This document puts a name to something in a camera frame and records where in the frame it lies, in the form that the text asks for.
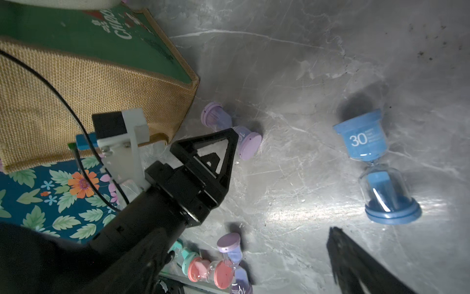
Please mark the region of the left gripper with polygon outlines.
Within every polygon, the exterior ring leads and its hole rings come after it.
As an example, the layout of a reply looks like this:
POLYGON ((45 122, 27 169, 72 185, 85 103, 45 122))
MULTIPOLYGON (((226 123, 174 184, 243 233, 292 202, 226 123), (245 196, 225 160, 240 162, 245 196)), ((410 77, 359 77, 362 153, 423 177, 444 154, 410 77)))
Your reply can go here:
POLYGON ((239 136, 233 129, 174 142, 171 154, 183 165, 159 161, 145 179, 179 206, 188 226, 199 226, 221 205, 229 190, 239 136))

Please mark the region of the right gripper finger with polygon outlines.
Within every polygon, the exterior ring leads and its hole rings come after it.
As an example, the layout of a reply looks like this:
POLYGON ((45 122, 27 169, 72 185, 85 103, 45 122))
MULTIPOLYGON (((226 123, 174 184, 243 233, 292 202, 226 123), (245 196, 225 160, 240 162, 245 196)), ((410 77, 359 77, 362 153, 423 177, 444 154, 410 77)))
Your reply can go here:
POLYGON ((362 249, 342 229, 331 227, 327 250, 343 294, 413 294, 414 291, 362 249))

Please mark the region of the blue hourglass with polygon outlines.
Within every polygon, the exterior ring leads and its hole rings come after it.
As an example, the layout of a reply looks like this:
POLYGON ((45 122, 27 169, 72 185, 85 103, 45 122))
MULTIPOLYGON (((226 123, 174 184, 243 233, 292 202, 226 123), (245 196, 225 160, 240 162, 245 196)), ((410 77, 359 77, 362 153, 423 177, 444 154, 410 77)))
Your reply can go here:
POLYGON ((359 177, 367 217, 378 224, 409 224, 421 217, 422 209, 409 196, 400 171, 380 163, 388 151, 382 120, 382 111, 376 109, 333 128, 342 137, 349 158, 367 165, 359 177))

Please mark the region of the purple hourglass front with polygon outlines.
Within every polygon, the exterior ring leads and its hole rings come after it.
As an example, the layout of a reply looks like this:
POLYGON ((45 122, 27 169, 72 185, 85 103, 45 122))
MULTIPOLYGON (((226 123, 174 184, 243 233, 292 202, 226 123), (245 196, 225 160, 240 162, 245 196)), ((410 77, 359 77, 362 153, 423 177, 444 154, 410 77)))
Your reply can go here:
POLYGON ((217 241, 217 248, 222 253, 225 265, 233 272, 230 288, 231 294, 253 294, 253 287, 248 274, 240 264, 242 261, 241 236, 238 233, 228 233, 217 241))

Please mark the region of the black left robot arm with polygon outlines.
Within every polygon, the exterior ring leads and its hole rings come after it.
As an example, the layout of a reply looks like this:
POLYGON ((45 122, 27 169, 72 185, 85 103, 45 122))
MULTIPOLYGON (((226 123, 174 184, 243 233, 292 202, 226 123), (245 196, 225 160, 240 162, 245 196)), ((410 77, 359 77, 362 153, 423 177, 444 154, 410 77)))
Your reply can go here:
POLYGON ((238 140, 226 129, 174 142, 181 166, 148 167, 151 187, 85 245, 1 224, 1 292, 153 293, 170 247, 227 195, 238 140))

